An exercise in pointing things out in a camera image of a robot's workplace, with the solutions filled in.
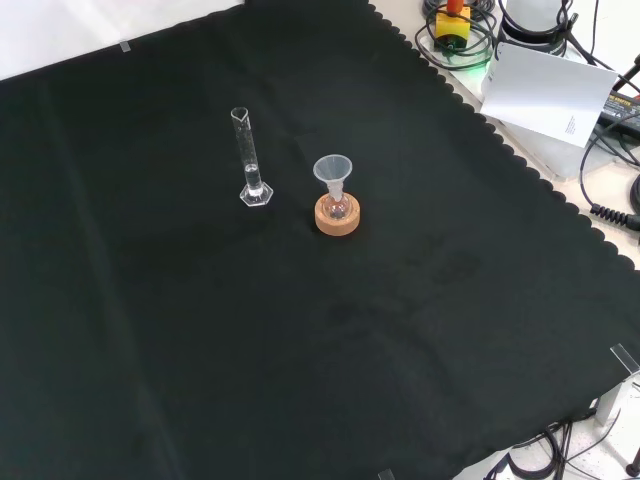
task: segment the glass graduated cylinder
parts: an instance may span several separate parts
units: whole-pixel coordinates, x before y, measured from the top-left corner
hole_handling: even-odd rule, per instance
[[[240,193],[240,198],[250,207],[266,205],[273,190],[262,181],[260,167],[258,166],[258,156],[253,143],[251,133],[251,121],[249,120],[249,110],[245,107],[237,107],[231,111],[231,120],[236,133],[240,160],[244,170],[246,185]]]

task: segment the plastic funnel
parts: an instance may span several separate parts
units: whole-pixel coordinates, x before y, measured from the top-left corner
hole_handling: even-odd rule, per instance
[[[351,160],[343,155],[327,155],[313,166],[313,174],[318,180],[327,184],[329,195],[336,202],[342,198],[342,187],[345,178],[351,174]]]

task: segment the yellow device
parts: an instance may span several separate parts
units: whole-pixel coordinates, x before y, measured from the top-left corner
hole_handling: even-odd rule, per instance
[[[436,14],[436,32],[435,36],[438,41],[447,48],[464,48],[469,40],[469,32],[471,31],[471,8],[462,7],[459,12],[454,12],[461,17],[452,17],[446,12],[438,12]]]

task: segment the table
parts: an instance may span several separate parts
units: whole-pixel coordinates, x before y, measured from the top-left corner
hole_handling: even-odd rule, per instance
[[[385,18],[390,20],[400,29],[400,32],[404,34],[408,40],[412,43],[415,42],[415,32],[424,25],[424,20],[421,15],[422,0],[370,1]],[[593,5],[591,3],[592,2],[586,2],[586,4],[580,4],[579,7],[581,8],[581,11],[584,12],[592,10]],[[606,35],[609,34],[610,37],[612,31],[617,31],[617,29],[620,28],[620,25],[615,23],[617,20],[609,18],[611,14],[610,5],[607,6],[607,2],[602,2],[602,4],[604,10],[601,7],[599,15],[600,29],[598,30],[599,36],[596,54],[602,59],[606,58],[605,61],[608,61],[613,68],[618,68],[621,73],[624,73],[633,63],[633,59],[636,55],[633,53],[633,48],[637,47],[637,45],[633,42],[627,42],[626,45],[630,48],[627,48],[626,50],[622,48],[614,48],[619,44],[619,42],[616,40],[615,43],[612,44],[611,38],[608,38]],[[629,8],[635,9],[638,8],[638,5],[635,3],[630,4]],[[628,21],[633,21],[634,17],[631,15],[626,18]],[[577,25],[578,29],[575,33],[577,38],[582,40],[587,36],[587,34],[590,34],[590,29],[587,28],[590,24],[584,21],[583,15],[582,21],[578,22]],[[631,34],[630,32],[632,32],[633,29],[627,29],[627,31]],[[464,98],[465,102],[472,105],[476,111],[480,110],[480,81],[478,78],[474,78],[474,76],[465,76],[464,72],[454,76],[451,72],[446,70],[440,68],[438,70],[447,78],[447,81],[453,85],[455,92]],[[626,91],[627,94],[633,93],[633,91],[630,91],[628,87],[624,91]],[[540,172],[543,178],[547,178],[551,181],[555,190],[562,192],[566,196],[568,202],[577,205],[580,208],[580,213],[588,216],[593,222],[594,227],[600,229],[604,233],[606,240],[613,243],[618,248],[621,255],[625,255],[632,259],[636,269],[640,269],[640,249],[638,247],[640,234],[626,229],[619,229],[608,222],[601,221],[600,219],[589,215],[589,205],[584,200],[577,181],[554,181],[552,176],[548,174],[548,171],[539,167],[532,155],[530,155],[517,142],[515,137],[502,123],[494,119],[488,119],[488,121],[496,127],[500,134],[505,138],[505,141],[511,145],[519,155],[527,159],[528,166],[535,168]],[[633,210],[631,209],[631,204],[628,199],[628,192],[637,175],[638,172],[636,170],[631,169],[618,161],[585,175],[585,182],[588,184],[588,191],[593,195],[592,198],[599,199],[597,200],[598,203],[607,205],[609,208],[631,213]],[[609,421],[611,415],[615,414],[619,408],[621,398],[627,395],[630,388],[630,381],[628,380],[614,388],[612,391],[607,392],[602,397],[602,407],[599,412],[599,422],[601,424]],[[507,451],[508,450],[496,452],[495,454],[487,457],[484,461],[479,462],[477,465],[467,468],[457,478],[459,480],[471,480],[486,474],[498,461],[500,461],[500,459],[502,459]]]
[[[414,42],[415,32],[424,25],[424,20],[421,15],[421,0],[371,0],[371,3],[376,6],[379,12],[381,12],[385,18],[390,20],[400,31],[406,35],[407,40]],[[590,11],[592,9],[593,2],[582,2],[580,8],[584,11]],[[627,43],[629,48],[612,48],[611,40],[606,41],[607,37],[604,35],[607,32],[616,31],[618,28],[617,18],[610,18],[611,6],[610,2],[602,1],[600,15],[604,17],[600,25],[599,43],[596,47],[596,55],[599,55],[605,62],[609,63],[613,68],[619,69],[621,73],[626,72],[632,65],[633,59],[638,52],[633,53],[633,48],[637,48],[637,42]],[[629,8],[632,11],[638,8],[637,2],[630,2]],[[634,14],[630,14],[625,17],[629,22],[633,22]],[[578,35],[589,34],[589,26],[591,25],[589,17],[581,15],[580,20],[577,23],[579,31]],[[622,28],[621,31],[626,31],[629,35],[634,32],[634,27],[627,29]],[[477,111],[480,110],[480,102],[460,81],[458,81],[449,72],[440,72],[447,78],[447,81],[453,85],[455,92],[461,95],[465,102],[472,105]],[[589,217],[593,222],[595,228],[601,230],[607,241],[613,243],[621,255],[625,255],[633,260],[636,269],[640,269],[640,248],[638,246],[639,234],[631,232],[630,230],[620,229],[612,224],[602,221],[601,219],[594,218],[589,215],[589,205],[585,201],[580,191],[580,186],[576,181],[573,182],[557,182],[545,172],[543,168],[538,167],[536,162],[532,159],[532,156],[524,149],[514,138],[512,134],[502,125],[495,120],[489,120],[492,125],[495,125],[500,134],[505,138],[507,143],[511,145],[519,155],[527,159],[527,163],[531,168],[535,168],[540,172],[543,178],[547,178],[553,183],[554,189],[561,192],[566,196],[567,201],[578,206],[580,212]],[[594,172],[585,176],[585,182],[588,188],[588,192],[594,201],[600,205],[606,205],[609,208],[620,210],[628,213],[632,213],[631,204],[629,202],[629,191],[631,185],[636,179],[638,172],[622,162],[610,164],[606,167],[600,168]]]
[[[4,2],[0,17],[0,80],[240,3],[240,0],[183,0],[171,4],[156,0]]]

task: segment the power cord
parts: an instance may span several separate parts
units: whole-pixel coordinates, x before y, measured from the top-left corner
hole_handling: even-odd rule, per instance
[[[588,64],[601,65],[607,70],[613,71],[613,68],[611,68],[609,65],[607,65],[602,60],[596,58],[593,55],[593,51],[595,49],[595,33],[597,28],[599,1],[596,1],[596,6],[594,9],[593,44],[592,44],[591,52],[588,52],[587,50],[585,50],[580,44],[580,42],[578,42],[576,37],[571,32],[573,24],[577,19],[577,15],[574,15],[572,18],[569,18],[569,9],[573,5],[573,0],[562,0],[560,4],[560,9],[556,14],[556,23],[557,23],[556,26],[543,31],[528,30],[522,27],[521,25],[518,25],[518,23],[507,12],[502,0],[498,0],[498,5],[500,6],[500,10],[502,10],[503,19],[506,20],[506,24],[513,31],[516,31],[520,34],[530,37],[532,41],[537,40],[538,42],[546,41],[548,43],[553,43],[554,41],[557,41],[559,38],[564,38],[566,42],[571,43],[575,47],[575,49],[580,53],[580,55],[582,55],[582,57],[587,61]],[[618,74],[618,78],[620,79],[621,82],[626,83],[631,88],[633,88],[638,93],[640,93],[640,88],[634,85],[627,78],[623,77],[620,74]]]
[[[468,70],[471,68],[486,65],[491,60],[491,55],[496,47],[497,39],[493,34],[493,30],[496,27],[498,20],[491,13],[495,7],[495,0],[475,0],[472,3],[465,4],[465,6],[471,9],[471,18],[464,17],[460,14],[447,12],[445,6],[441,5],[439,0],[424,0],[422,5],[422,11],[425,15],[426,24],[420,30],[416,32],[415,44],[420,53],[434,65],[449,71]],[[478,32],[479,40],[474,44],[462,48],[456,48],[451,45],[447,45],[436,38],[433,31],[433,25],[435,24],[438,13],[444,13],[451,17],[461,18],[462,20],[471,24],[471,31]],[[447,59],[452,57],[468,57],[478,58],[478,61],[471,61],[464,65],[445,64],[439,58],[437,58],[432,52],[429,52],[420,42],[420,34],[427,31],[429,37],[433,41],[434,47],[439,47],[443,50],[443,55]]]
[[[611,426],[607,429],[607,431],[604,433],[604,435],[602,435],[602,437],[596,441],[595,443],[593,443],[592,445],[590,445],[589,447],[585,448],[584,450],[579,451],[578,453],[569,456],[569,447],[571,444],[571,436],[573,433],[573,425],[574,422],[569,420],[565,423],[555,423],[552,424],[551,426],[547,427],[543,433],[541,433],[540,435],[534,437],[533,439],[529,440],[528,442],[524,442],[518,445],[515,445],[513,447],[513,449],[519,449],[519,448],[524,448],[526,446],[532,445],[534,443],[539,442],[542,439],[545,439],[549,442],[549,445],[551,446],[551,461],[549,462],[549,464],[547,466],[545,466],[544,468],[540,469],[540,470],[524,470],[520,467],[518,467],[515,462],[513,461],[513,459],[511,458],[510,454],[507,454],[506,458],[509,464],[509,467],[511,468],[512,473],[522,479],[525,480],[542,480],[544,478],[549,477],[552,473],[554,474],[554,480],[562,480],[562,477],[564,475],[564,471],[567,465],[569,465],[571,468],[573,468],[574,470],[577,470],[578,472],[582,473],[583,475],[586,475],[587,477],[592,478],[593,480],[601,480],[600,478],[591,475],[590,473],[585,472],[584,470],[576,467],[573,463],[571,463],[572,460],[575,460],[576,458],[584,455],[585,453],[589,452],[590,450],[594,449],[595,447],[597,447],[598,445],[600,445],[611,433],[611,431],[613,430],[613,428],[616,426],[616,424],[618,423],[618,419],[620,418],[620,414],[622,413],[622,410],[618,410],[618,414],[616,415],[616,418],[614,419],[613,423],[611,424]],[[582,421],[585,420],[586,418],[589,418],[591,415],[588,415],[586,417],[583,417],[580,420],[577,421]],[[555,434],[562,430],[562,444],[559,445],[558,444],[558,440],[555,436]],[[485,477],[486,480],[496,480],[497,479],[497,472],[498,472],[498,466],[496,466],[496,468],[494,468],[493,470],[491,470],[487,476]]]
[[[596,50],[596,33],[598,30],[598,10],[600,9],[600,0],[596,0],[596,7],[593,9],[593,34],[591,36],[591,51],[589,52],[593,55],[593,52]]]
[[[616,210],[612,210],[610,208],[603,207],[603,206],[598,205],[597,203],[593,203],[591,201],[591,199],[589,198],[589,195],[587,194],[587,190],[585,188],[585,185],[584,185],[584,165],[587,162],[587,158],[589,156],[589,153],[591,152],[591,150],[593,149],[594,145],[596,144],[596,142],[598,140],[600,140],[600,141],[602,141],[603,143],[606,144],[606,140],[604,140],[604,138],[602,138],[603,134],[613,130],[615,127],[617,127],[621,123],[626,122],[627,120],[630,120],[630,119],[638,117],[638,116],[640,116],[640,113],[633,113],[631,115],[627,115],[625,117],[622,117],[622,118],[616,120],[615,122],[613,122],[611,125],[609,125],[605,129],[603,129],[602,133],[594,130],[593,133],[596,135],[597,138],[590,141],[589,146],[587,147],[587,150],[584,152],[584,156],[582,157],[582,162],[580,163],[580,175],[579,175],[580,190],[582,190],[582,195],[584,196],[585,200],[589,203],[589,205],[591,205],[590,213],[592,213],[593,215],[596,215],[596,216],[598,216],[598,217],[600,217],[600,218],[602,218],[604,220],[607,220],[607,221],[609,221],[611,223],[627,227],[629,230],[633,230],[633,231],[636,231],[636,232],[640,231],[640,215],[637,215],[637,214],[636,215],[630,215],[630,214],[627,214],[627,213],[619,212],[619,211],[616,211]],[[633,157],[633,155],[631,155],[631,157],[632,158],[625,159],[625,161],[627,163],[632,164],[632,165],[640,166],[640,164],[637,163],[637,159],[635,159],[635,157]]]

